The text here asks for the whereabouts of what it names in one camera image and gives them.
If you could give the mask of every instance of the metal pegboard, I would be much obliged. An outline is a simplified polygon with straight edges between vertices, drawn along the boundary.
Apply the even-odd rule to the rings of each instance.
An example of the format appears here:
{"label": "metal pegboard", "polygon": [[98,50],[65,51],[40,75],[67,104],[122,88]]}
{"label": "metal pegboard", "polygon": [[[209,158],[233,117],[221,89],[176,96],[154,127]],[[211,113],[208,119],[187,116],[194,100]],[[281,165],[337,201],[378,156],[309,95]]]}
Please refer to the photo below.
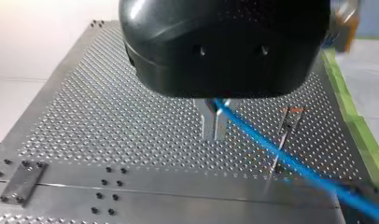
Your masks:
{"label": "metal pegboard", "polygon": [[255,221],[266,224],[286,223],[287,220],[303,224],[340,223],[333,208],[291,207],[277,203],[250,203],[109,189],[37,186],[32,200],[24,209],[0,205],[0,223],[15,224],[231,224]]}
{"label": "metal pegboard", "polygon": [[[274,181],[270,193],[263,195],[263,180],[270,172],[273,156],[231,123],[225,141],[204,141],[201,116],[193,100],[154,93],[137,80],[134,72],[123,47],[119,23],[93,23],[1,144],[0,172],[4,175],[0,181],[9,180],[21,160],[33,160],[49,164],[40,179],[43,188],[52,185],[48,188],[55,189],[49,194],[55,194],[60,188],[77,189],[74,196],[56,194],[62,200],[73,197],[86,206],[91,205],[88,203],[91,196],[80,193],[80,189],[131,192],[149,198],[153,198],[150,195],[185,197],[184,201],[172,203],[214,206],[216,210],[210,211],[216,216],[221,216],[220,208],[221,213],[230,209],[218,207],[225,201],[235,201],[235,206],[244,207],[250,202],[317,206],[309,201],[313,198],[330,204],[330,198],[317,190],[311,189],[309,194],[288,193],[286,190],[301,189],[301,186],[282,181]],[[305,107],[299,128],[288,139],[285,151],[327,177],[368,178],[333,94],[324,66],[318,60],[305,84],[292,94],[242,100],[237,112],[277,143],[282,109],[288,105]],[[12,163],[4,164],[4,159]],[[113,172],[108,173],[106,167],[111,167]],[[127,174],[119,172],[122,167],[128,170]],[[292,172],[288,169],[285,174],[290,176]],[[123,186],[117,186],[118,180]],[[278,192],[298,197],[297,200],[280,197]],[[37,190],[36,200],[49,200],[48,196],[36,193]],[[206,201],[193,203],[193,198]],[[56,207],[66,207],[59,202]],[[244,213],[246,218],[252,217],[253,208],[260,209],[258,205],[252,206]],[[43,217],[64,217],[64,213],[57,214],[50,209],[31,206],[24,213],[31,217],[42,213]],[[16,212],[0,208],[0,218]],[[88,215],[67,217],[66,214],[63,220],[77,223],[77,220],[88,220]],[[104,217],[99,220],[111,221]],[[189,220],[199,223],[200,219]]]}
{"label": "metal pegboard", "polygon": [[[49,92],[53,99],[39,108],[44,115],[15,148],[19,156],[52,163],[122,164],[256,178],[269,174],[272,156],[242,131],[229,124],[226,141],[204,141],[201,117],[190,99],[154,93],[134,72],[119,24],[100,29],[61,87]],[[305,84],[292,94],[243,100],[237,111],[277,142],[282,109],[304,106],[300,129],[288,139],[286,150],[330,177],[362,178],[359,169],[365,175],[364,166],[354,160],[357,149],[331,106],[334,99],[328,96],[325,76],[317,62]],[[248,151],[255,160],[248,158]]]}

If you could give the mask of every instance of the green surface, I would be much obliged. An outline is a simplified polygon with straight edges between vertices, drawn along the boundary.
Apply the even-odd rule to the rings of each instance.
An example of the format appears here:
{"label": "green surface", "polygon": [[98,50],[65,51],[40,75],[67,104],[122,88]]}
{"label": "green surface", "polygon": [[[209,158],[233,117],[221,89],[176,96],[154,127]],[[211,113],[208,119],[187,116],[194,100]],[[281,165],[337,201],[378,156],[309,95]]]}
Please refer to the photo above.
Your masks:
{"label": "green surface", "polygon": [[372,182],[379,187],[379,146],[366,121],[356,110],[339,65],[335,61],[335,50],[325,50],[322,57],[344,121],[356,142]]}

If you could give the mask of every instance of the hole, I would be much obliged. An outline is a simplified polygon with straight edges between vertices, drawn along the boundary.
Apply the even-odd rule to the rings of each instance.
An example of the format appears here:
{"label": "hole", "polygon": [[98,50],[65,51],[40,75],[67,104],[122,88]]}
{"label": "hole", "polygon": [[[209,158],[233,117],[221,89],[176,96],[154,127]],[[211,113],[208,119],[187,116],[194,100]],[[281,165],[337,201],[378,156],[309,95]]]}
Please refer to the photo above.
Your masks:
{"label": "hole", "polygon": [[266,46],[266,45],[261,45],[261,46],[258,46],[254,49],[254,53],[257,55],[257,56],[266,56],[268,55],[269,53],[269,47]]}
{"label": "hole", "polygon": [[203,57],[204,55],[206,55],[206,50],[204,49],[202,45],[195,45],[192,48],[192,53]]}

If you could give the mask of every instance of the perforated metal plate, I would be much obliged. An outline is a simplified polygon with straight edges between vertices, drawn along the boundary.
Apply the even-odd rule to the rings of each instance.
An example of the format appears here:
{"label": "perforated metal plate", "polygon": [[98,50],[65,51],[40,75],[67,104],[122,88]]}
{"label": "perforated metal plate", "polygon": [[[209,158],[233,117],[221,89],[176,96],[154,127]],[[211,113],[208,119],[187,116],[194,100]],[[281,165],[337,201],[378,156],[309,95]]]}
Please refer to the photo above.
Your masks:
{"label": "perforated metal plate", "polygon": [[[229,202],[227,207],[220,207],[222,210],[213,210],[215,215],[234,204],[260,209],[263,205],[259,202],[306,203],[311,207],[330,203],[328,196],[315,189],[310,189],[309,194],[295,193],[291,190],[295,184],[288,186],[278,180],[271,187],[275,191],[267,196],[261,195],[263,179],[270,173],[274,156],[231,123],[225,141],[204,141],[201,137],[201,116],[193,101],[166,98],[145,88],[129,64],[119,24],[106,22],[100,25],[102,27],[99,23],[94,24],[76,43],[0,146],[0,171],[5,174],[0,181],[7,181],[12,176],[20,160],[49,163],[38,188],[47,188],[49,193],[59,195],[55,207],[58,211],[61,206],[67,206],[63,202],[64,197],[85,202],[76,205],[79,206],[78,213],[65,217],[73,220],[118,221],[117,217],[109,216],[105,211],[99,217],[87,217],[93,203],[89,203],[90,194],[79,189],[92,191],[91,195],[96,189],[131,192],[128,196],[131,200],[145,200],[138,199],[138,193],[159,195],[148,195],[152,198],[150,203],[155,206],[175,201],[170,197],[185,198],[180,198],[177,206],[193,203],[213,207],[218,204],[215,201]],[[306,83],[292,94],[272,99],[242,100],[237,112],[277,143],[282,109],[288,105],[305,107],[305,112],[296,132],[286,143],[286,152],[326,177],[368,178],[320,60]],[[5,158],[12,160],[12,164],[3,164],[1,161]],[[112,168],[111,173],[105,170],[106,166]],[[128,173],[123,175],[119,171],[121,167],[125,167]],[[294,176],[289,167],[285,169],[285,177]],[[118,186],[117,181],[122,181],[123,186]],[[65,193],[61,188],[67,191],[76,189],[77,192]],[[276,192],[296,197],[278,197]],[[305,200],[310,198],[306,197],[309,195],[314,195],[318,202]],[[149,209],[143,204],[136,206]],[[129,208],[120,208],[120,213],[126,214],[128,210],[125,209]],[[36,216],[37,209],[31,210],[32,216]],[[238,218],[242,213],[253,217],[251,209],[245,210],[235,210],[226,215],[222,212],[221,219],[229,220],[228,216]],[[4,211],[0,208],[0,217]],[[183,212],[185,209],[177,211],[181,215]],[[291,218],[296,223],[309,223],[318,216],[309,213],[312,214],[309,216],[311,219],[306,219],[302,212]],[[328,215],[321,210],[317,214],[332,216],[330,211],[325,212]],[[43,210],[42,214],[43,218],[64,217],[64,212]],[[131,221],[125,219],[127,223],[137,223]],[[190,221],[199,223],[200,219]]]}

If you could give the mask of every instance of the metal bracket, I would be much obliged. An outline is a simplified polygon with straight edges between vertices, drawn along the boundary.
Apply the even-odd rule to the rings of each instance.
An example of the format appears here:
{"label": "metal bracket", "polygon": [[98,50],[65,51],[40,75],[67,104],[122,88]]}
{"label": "metal bracket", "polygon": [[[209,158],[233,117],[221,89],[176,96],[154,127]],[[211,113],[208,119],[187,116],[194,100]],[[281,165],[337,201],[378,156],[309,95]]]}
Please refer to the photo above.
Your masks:
{"label": "metal bracket", "polygon": [[24,206],[46,167],[42,161],[22,161],[0,195],[0,203]]}
{"label": "metal bracket", "polygon": [[[205,140],[224,140],[227,132],[228,118],[216,108],[212,99],[195,99],[193,103],[202,115],[202,138]],[[228,99],[225,106],[236,109],[240,100]]]}

